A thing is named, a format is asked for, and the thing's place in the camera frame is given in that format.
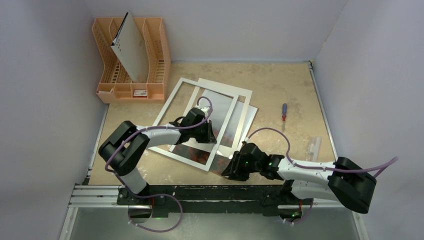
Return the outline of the blue handled screwdriver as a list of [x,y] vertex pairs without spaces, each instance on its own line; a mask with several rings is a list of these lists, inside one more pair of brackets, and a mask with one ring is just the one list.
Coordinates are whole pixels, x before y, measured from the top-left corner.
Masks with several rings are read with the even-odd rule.
[[286,127],[286,118],[287,118],[287,104],[286,103],[282,104],[281,118],[282,118],[282,131],[284,132],[285,127]]

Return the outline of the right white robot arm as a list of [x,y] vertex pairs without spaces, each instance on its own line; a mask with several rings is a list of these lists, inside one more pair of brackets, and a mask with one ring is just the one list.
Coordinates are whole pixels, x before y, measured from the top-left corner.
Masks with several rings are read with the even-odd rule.
[[235,151],[221,175],[245,182],[251,173],[268,180],[283,181],[280,196],[288,204],[306,199],[337,201],[360,214],[369,212],[377,180],[346,157],[335,162],[289,160],[287,156],[266,154],[254,143]]

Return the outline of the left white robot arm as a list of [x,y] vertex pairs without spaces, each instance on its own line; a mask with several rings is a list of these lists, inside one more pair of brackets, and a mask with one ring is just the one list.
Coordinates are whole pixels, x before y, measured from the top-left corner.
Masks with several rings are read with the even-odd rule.
[[211,106],[197,106],[168,124],[141,129],[129,120],[122,122],[98,149],[106,162],[105,170],[114,173],[127,187],[132,201],[138,205],[146,203],[150,185],[137,169],[144,151],[161,145],[180,145],[190,139],[201,144],[217,143],[209,120],[212,112]]

